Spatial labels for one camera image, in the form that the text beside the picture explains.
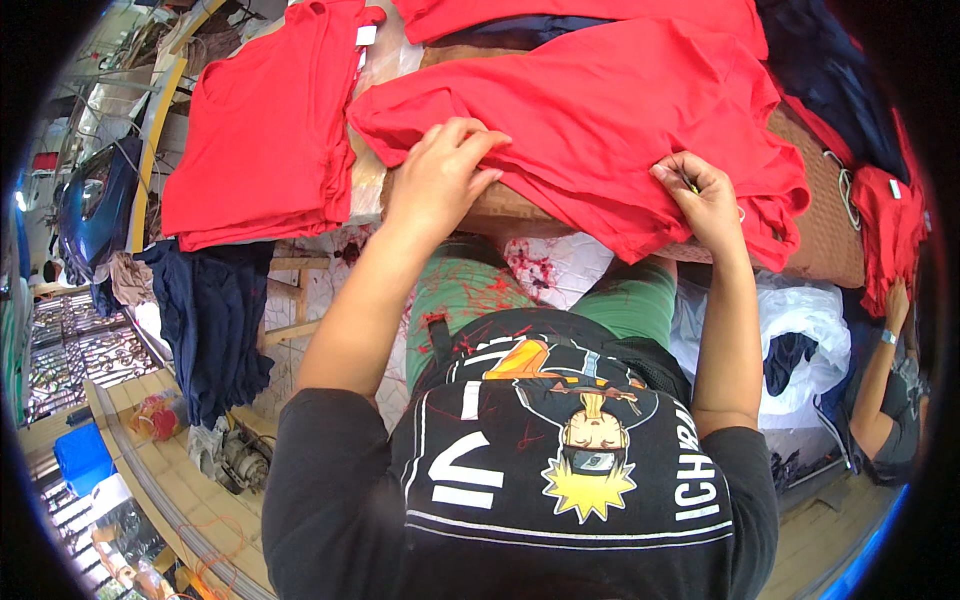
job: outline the white tag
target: white tag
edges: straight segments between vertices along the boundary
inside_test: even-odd
[[[364,25],[363,27],[357,28],[357,44],[358,46],[370,46],[373,44],[373,39],[376,37],[376,25]]]

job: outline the brown cushion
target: brown cushion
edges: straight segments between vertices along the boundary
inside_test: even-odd
[[[464,45],[426,48],[420,68],[447,60],[507,54],[524,54],[524,51]],[[823,279],[843,287],[862,286],[863,244],[860,233],[851,227],[840,198],[837,187],[840,167],[832,158],[823,156],[823,145],[786,103],[780,104],[771,115],[767,129],[800,149],[812,197],[810,208],[796,219],[801,236],[800,248],[790,256],[783,272],[806,279]],[[383,182],[380,196],[385,211],[392,188],[391,170]],[[458,229],[505,237],[558,237],[574,232],[573,228],[499,182],[487,188],[477,199]],[[712,262],[709,252],[693,238],[682,244],[669,244],[654,253],[684,262]],[[755,258],[751,257],[751,260],[755,266],[761,267]]]

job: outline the hand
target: hand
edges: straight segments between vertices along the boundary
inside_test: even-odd
[[[683,170],[700,195],[694,194],[678,174]],[[693,235],[714,260],[733,252],[745,252],[740,211],[727,174],[690,152],[665,156],[650,174],[666,187],[684,213]]]
[[[432,251],[467,215],[473,201],[500,179],[503,171],[485,169],[473,174],[477,163],[510,136],[491,132],[478,119],[453,117],[434,125],[397,172],[385,225],[416,235]]]
[[[910,300],[906,297],[906,283],[903,277],[897,277],[894,284],[887,290],[887,329],[896,336],[900,336],[906,313],[910,310]]]

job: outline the person in gray shirt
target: person in gray shirt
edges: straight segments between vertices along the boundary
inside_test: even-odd
[[[851,435],[870,462],[868,471],[880,478],[903,479],[922,448],[927,386],[916,353],[900,339],[909,305],[898,278],[887,293],[885,329],[871,336],[869,360],[857,368],[844,398]]]

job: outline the red t-shirt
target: red t-shirt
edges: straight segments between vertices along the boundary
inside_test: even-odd
[[[345,106],[357,27],[385,18],[364,0],[307,0],[277,32],[201,73],[183,159],[161,205],[180,249],[318,235],[349,216]]]
[[[886,314],[887,291],[897,277],[903,277],[908,295],[912,297],[920,243],[927,234],[924,173],[910,147],[903,120],[894,109],[894,126],[897,128],[900,152],[910,175],[910,185],[897,180],[900,192],[900,198],[897,199],[890,184],[890,180],[897,178],[875,166],[857,161],[847,142],[834,128],[805,107],[800,98],[784,93],[781,87],[779,90],[783,100],[840,158],[844,166],[853,170],[850,202],[861,215],[866,288],[860,304],[871,316],[883,317]]]
[[[635,19],[679,17],[716,33],[736,34],[760,60],[767,39],[754,0],[391,0],[403,17],[410,43],[433,41],[485,21],[522,14]]]
[[[371,88],[348,120],[396,166],[432,125],[479,118],[514,140],[482,168],[503,169],[503,183],[627,262],[690,236],[648,173],[689,150],[730,176],[749,250],[779,271],[800,244],[792,219],[810,202],[800,152],[766,130],[779,100],[736,36],[643,18],[566,34],[527,55],[431,66]]]

